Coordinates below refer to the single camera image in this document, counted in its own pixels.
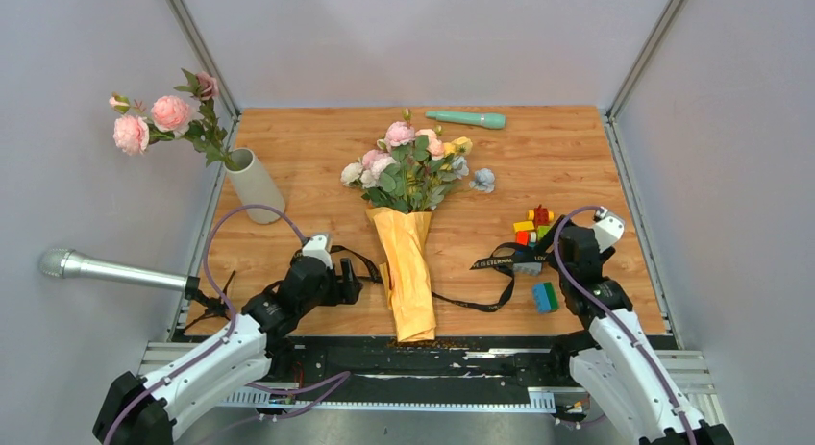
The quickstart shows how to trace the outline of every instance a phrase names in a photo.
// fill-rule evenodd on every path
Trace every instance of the blue flower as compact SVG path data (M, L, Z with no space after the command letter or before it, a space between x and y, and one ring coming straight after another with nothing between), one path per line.
M464 176L470 174L470 168L467 167L467 159L461 155L455 157L451 165L453 167L453 174L459 179L463 179Z
M476 171L475 180L470 182L470 186L475 190L490 193L495 190L495 175L488 168Z

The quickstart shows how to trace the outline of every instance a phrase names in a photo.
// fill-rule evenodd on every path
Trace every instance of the gray floor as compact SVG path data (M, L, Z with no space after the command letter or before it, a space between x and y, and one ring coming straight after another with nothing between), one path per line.
M193 425L177 443L197 444L208 435L252 414L249 409L216 408ZM251 423L206 443L629 445L622 441L608 421L589 429L570 431L564 426L555 427L549 416L540 414L338 410L315 410L279 423Z

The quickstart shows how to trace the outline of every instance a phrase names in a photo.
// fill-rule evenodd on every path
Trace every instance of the orange wrapping paper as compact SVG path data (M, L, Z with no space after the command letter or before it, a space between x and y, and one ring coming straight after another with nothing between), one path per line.
M430 212L404 214L390 208L367 211L387 256L380 265L388 308L399 342L435 339L431 276L425 262Z

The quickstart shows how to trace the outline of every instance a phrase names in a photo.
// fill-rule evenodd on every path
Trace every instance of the silver microphone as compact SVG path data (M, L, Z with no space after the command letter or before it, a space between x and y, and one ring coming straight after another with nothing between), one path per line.
M39 271L60 279L86 277L181 292L198 289L200 282L197 277L168 274L108 260L97 260L76 250L65 248L46 251L39 260Z

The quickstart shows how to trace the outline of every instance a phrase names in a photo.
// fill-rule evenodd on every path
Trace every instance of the wooden table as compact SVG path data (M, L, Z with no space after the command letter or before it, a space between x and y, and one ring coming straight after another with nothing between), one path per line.
M416 129L436 123L424 118L428 108L412 108ZM512 223L525 220L527 210L543 204L556 214L583 205L604 205L628 221L617 253L605 273L618 281L633 301L642 326L651 334L665 333L651 281L630 213L617 177L603 124L594 107L456 108L496 111L506 116L506 128L444 124L443 140L468 136L475 143L468 158L472 172L488 167L496 176L491 194L475 190L456 193L433 214L426 259L436 292L451 298L493 303L507 278L493 270L469 270L499 243L513 241ZM263 161L286 201L286 213L306 235L330 232L334 244L358 251L376 263L384 259L374 228L365 217L361 192L343 187L339 174L349 162L373 148L388 125L401 119L399 108L255 109L247 110L238 128L236 147L249 147ZM229 182L224 184L215 218L239 206ZM589 225L590 215L577 221ZM210 267L223 285L233 270L229 295L240 309L288 270L299 243L283 222L253 223L241 213L228 221L215 238ZM358 274L365 269L354 261ZM581 328L563 305L541 315L535 310L531 287L557 283L545 268L538 277L520 276L515 293L503 309L482 313L435 300L438 335L563 334ZM206 280L202 289L214 294ZM193 304L188 321L202 313ZM211 334L225 321L204 320L189 334ZM381 285L366 284L354 306L317 308L300 323L296 334L393 334L393 319Z

